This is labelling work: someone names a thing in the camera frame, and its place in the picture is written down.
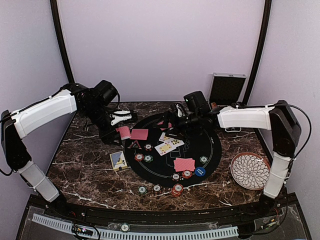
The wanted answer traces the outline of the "red-backed card seat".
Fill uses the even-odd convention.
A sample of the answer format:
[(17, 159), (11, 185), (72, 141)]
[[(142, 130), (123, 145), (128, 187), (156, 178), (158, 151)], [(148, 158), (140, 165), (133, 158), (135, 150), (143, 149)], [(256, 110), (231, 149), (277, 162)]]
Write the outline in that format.
[(164, 121), (160, 121), (159, 123), (157, 123), (157, 126), (162, 130), (167, 130), (170, 129), (172, 127), (172, 124), (169, 122), (168, 124), (164, 124)]
[(149, 130), (145, 128), (133, 128), (131, 130), (131, 140), (147, 140)]

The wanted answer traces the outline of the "red-backed playing card deck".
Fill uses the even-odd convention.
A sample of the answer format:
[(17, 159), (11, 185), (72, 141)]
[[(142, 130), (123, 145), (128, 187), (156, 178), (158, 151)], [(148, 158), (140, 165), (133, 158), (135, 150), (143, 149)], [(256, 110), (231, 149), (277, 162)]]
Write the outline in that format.
[(130, 139), (132, 137), (131, 130), (128, 126), (121, 126), (116, 128), (116, 131), (120, 134), (121, 140)]

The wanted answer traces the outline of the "black chip seat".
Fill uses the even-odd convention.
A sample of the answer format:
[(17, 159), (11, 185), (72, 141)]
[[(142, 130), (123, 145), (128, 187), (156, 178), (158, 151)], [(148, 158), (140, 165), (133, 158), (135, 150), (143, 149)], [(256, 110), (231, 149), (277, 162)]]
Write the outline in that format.
[(147, 143), (147, 144), (145, 144), (144, 149), (146, 151), (151, 151), (153, 149), (153, 146), (151, 144)]

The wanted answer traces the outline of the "green chip seat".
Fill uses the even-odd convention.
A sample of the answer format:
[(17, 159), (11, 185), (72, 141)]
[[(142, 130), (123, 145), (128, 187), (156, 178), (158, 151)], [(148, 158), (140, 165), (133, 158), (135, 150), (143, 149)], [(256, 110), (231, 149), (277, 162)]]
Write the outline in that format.
[(143, 160), (147, 163), (150, 163), (153, 161), (153, 156), (152, 155), (145, 155)]
[(208, 162), (208, 158), (207, 158), (206, 156), (201, 156), (201, 157), (199, 158), (199, 161), (200, 161), (202, 164), (205, 164), (205, 163)]

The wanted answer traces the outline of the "black 100 poker chip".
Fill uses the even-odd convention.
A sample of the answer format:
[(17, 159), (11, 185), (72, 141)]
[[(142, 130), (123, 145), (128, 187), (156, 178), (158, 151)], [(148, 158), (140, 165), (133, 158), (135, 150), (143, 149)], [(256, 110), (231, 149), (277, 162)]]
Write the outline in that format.
[(174, 173), (172, 176), (171, 176), (171, 179), (173, 181), (179, 181), (180, 180), (180, 175), (178, 173)]

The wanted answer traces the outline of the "green poker chip stack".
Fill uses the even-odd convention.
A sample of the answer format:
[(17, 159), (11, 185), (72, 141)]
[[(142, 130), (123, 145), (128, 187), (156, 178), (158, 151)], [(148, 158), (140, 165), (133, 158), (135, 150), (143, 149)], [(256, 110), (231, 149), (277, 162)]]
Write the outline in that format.
[(147, 192), (148, 192), (148, 189), (145, 186), (139, 186), (138, 188), (139, 195), (145, 195)]

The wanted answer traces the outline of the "red poker chip stack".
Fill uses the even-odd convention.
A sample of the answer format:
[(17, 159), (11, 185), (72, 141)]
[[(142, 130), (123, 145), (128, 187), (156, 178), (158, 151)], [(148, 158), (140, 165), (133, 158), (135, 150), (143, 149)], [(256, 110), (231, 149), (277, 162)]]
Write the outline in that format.
[(174, 197), (179, 197), (179, 196), (182, 194), (183, 190), (184, 190), (183, 185), (180, 184), (180, 183), (177, 183), (177, 184), (175, 184), (175, 185), (172, 187), (172, 189), (171, 189), (171, 194), (172, 194)]

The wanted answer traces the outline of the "black poker chip stack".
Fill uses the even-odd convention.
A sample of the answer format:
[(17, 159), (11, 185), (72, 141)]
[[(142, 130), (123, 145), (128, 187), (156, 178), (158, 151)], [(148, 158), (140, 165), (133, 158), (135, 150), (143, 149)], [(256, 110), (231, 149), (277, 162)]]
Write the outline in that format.
[(152, 188), (152, 191), (156, 194), (159, 194), (162, 191), (162, 187), (159, 184), (155, 184)]

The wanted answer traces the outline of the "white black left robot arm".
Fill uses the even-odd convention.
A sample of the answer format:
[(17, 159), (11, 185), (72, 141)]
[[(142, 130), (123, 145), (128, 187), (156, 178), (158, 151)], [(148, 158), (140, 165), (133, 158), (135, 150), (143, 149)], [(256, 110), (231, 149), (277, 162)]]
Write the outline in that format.
[(1, 145), (7, 165), (29, 183), (60, 218), (67, 218), (70, 206), (44, 172), (33, 162), (23, 138), (34, 130), (75, 112), (82, 113), (98, 128), (105, 144), (115, 144), (120, 139), (116, 123), (110, 116), (109, 103), (120, 94), (111, 82), (102, 80), (88, 88), (79, 83), (67, 83), (49, 97), (13, 112), (1, 114)]

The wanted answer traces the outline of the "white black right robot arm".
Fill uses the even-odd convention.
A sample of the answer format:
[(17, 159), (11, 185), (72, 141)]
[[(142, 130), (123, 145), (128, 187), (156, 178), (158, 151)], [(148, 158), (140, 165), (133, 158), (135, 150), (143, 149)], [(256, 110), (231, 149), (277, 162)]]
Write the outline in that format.
[(184, 139), (183, 132), (197, 125), (207, 128), (252, 128), (271, 131), (273, 161), (263, 189), (266, 198), (255, 205), (255, 213), (260, 217), (266, 217), (274, 210), (275, 203), (272, 199), (278, 197), (297, 157), (296, 148), (302, 129), (292, 108), (293, 106), (285, 100), (262, 106), (243, 106), (235, 103), (214, 109), (208, 104), (193, 105), (185, 115), (179, 115), (178, 111), (174, 110), (164, 112), (154, 126), (164, 128), (168, 136), (176, 139)]

